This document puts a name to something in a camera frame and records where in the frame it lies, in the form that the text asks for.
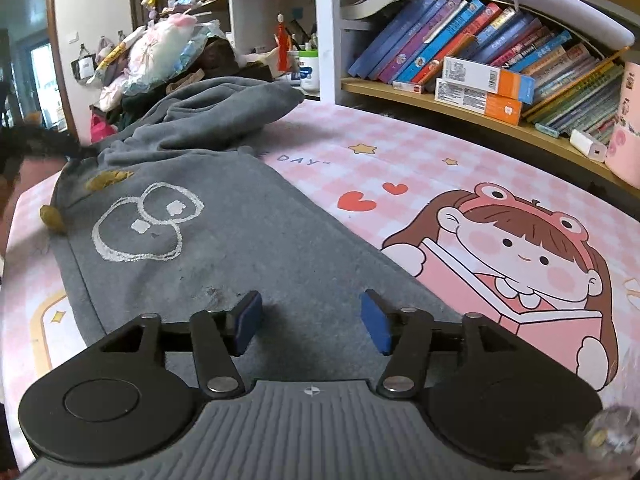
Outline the small white charger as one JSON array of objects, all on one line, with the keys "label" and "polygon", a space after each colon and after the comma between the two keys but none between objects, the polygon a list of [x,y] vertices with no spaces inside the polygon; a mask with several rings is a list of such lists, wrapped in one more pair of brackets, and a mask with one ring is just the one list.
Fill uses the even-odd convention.
[{"label": "small white charger", "polygon": [[574,129],[570,133],[570,144],[573,148],[594,162],[604,162],[608,148],[591,134]]}]

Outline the lower white orange box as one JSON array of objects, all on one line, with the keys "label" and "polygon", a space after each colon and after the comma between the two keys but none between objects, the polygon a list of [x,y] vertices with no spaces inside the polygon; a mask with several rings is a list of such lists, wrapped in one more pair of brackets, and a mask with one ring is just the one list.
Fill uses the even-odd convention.
[{"label": "lower white orange box", "polygon": [[520,123],[523,107],[518,100],[465,87],[462,84],[453,84],[442,78],[436,79],[434,100],[512,126]]}]

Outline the grey hooded sweatshirt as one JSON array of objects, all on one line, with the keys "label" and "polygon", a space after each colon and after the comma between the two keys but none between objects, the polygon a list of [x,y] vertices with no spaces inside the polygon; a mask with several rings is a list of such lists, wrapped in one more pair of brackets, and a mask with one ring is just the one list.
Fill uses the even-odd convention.
[{"label": "grey hooded sweatshirt", "polygon": [[285,82],[204,80],[65,167],[51,246],[87,344],[143,313],[185,321],[256,290],[265,317],[236,364],[244,380],[320,382],[382,372],[366,289],[457,319],[259,158],[265,126],[302,101]]}]

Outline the pink white plush pillow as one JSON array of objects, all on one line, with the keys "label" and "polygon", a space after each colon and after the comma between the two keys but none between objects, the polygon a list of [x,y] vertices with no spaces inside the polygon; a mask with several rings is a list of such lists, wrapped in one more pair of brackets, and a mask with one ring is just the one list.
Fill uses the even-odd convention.
[{"label": "pink white plush pillow", "polygon": [[171,14],[146,30],[130,49],[126,96],[148,91],[169,79],[197,22],[193,15]]}]

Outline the upper white orange box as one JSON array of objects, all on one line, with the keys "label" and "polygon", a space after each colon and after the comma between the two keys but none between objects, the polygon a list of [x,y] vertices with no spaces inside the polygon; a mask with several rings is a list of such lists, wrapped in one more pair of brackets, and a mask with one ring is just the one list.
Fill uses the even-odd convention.
[{"label": "upper white orange box", "polygon": [[442,79],[530,105],[534,102],[535,79],[502,68],[446,56]]}]

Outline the pink cartoon table mat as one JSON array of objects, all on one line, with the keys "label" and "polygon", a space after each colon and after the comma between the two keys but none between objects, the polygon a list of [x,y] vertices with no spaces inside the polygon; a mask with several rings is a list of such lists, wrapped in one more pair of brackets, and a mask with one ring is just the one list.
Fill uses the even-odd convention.
[{"label": "pink cartoon table mat", "polygon": [[[639,403],[639,208],[446,134],[307,102],[258,156],[458,313],[484,313],[596,388]],[[51,240],[61,174],[17,205],[2,301],[2,375],[17,460],[26,389],[88,346]]]}]

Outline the white bookshelf unit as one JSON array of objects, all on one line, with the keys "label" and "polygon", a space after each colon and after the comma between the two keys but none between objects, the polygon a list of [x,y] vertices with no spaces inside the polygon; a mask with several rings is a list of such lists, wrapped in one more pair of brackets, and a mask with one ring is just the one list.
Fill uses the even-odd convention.
[{"label": "white bookshelf unit", "polygon": [[[556,18],[510,0],[314,0],[322,102],[363,105],[379,113],[424,110],[454,124],[459,136],[518,155],[536,167],[612,200],[634,188],[603,162],[570,144],[568,131],[541,125],[541,114],[577,91],[602,82],[598,102],[617,112],[620,75],[639,50],[639,0],[582,0],[634,33],[636,42],[611,50]],[[296,18],[288,0],[217,0],[229,11],[235,49],[270,48],[273,18]],[[535,79],[534,102],[517,126],[434,100],[444,58],[461,58]]]}]

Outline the white green pen jar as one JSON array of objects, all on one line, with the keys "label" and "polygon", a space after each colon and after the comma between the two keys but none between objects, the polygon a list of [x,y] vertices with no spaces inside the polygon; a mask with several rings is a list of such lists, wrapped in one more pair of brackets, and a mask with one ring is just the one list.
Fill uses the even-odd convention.
[{"label": "white green pen jar", "polygon": [[300,86],[308,92],[320,91],[320,66],[317,50],[298,52]]}]

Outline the red hanging tassel charm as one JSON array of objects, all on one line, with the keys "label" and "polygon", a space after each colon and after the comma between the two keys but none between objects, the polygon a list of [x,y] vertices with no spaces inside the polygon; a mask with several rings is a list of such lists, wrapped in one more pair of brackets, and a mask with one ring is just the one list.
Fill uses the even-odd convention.
[{"label": "red hanging tassel charm", "polygon": [[282,13],[277,16],[277,43],[278,43],[278,71],[286,73],[288,71],[288,50],[290,50],[290,35],[286,30],[285,18]]}]

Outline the white orange box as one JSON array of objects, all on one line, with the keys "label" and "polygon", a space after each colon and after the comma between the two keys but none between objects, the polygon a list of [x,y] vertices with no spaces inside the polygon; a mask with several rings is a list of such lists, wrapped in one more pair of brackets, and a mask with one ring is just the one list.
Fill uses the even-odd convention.
[{"label": "white orange box", "polygon": [[442,78],[436,79],[434,100],[512,126],[520,123],[523,107],[518,100],[465,87],[462,84],[453,84]]},{"label": "white orange box", "polygon": [[530,105],[534,102],[535,79],[502,68],[446,56],[442,79]]}]

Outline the pink sticker tumbler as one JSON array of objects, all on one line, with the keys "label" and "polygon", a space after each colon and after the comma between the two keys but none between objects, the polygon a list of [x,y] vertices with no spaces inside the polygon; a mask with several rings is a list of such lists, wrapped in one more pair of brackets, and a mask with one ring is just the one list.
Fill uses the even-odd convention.
[{"label": "pink sticker tumbler", "polygon": [[640,77],[639,65],[627,62],[620,88],[616,124],[608,142],[605,165],[616,177],[640,188]]}]

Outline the fluffy keychain with bead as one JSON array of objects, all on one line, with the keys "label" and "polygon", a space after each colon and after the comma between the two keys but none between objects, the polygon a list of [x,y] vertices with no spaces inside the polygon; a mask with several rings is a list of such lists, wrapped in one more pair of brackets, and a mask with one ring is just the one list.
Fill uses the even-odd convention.
[{"label": "fluffy keychain with bead", "polygon": [[639,413],[631,406],[612,405],[583,430],[567,427],[541,434],[527,466],[561,479],[638,479]]}]

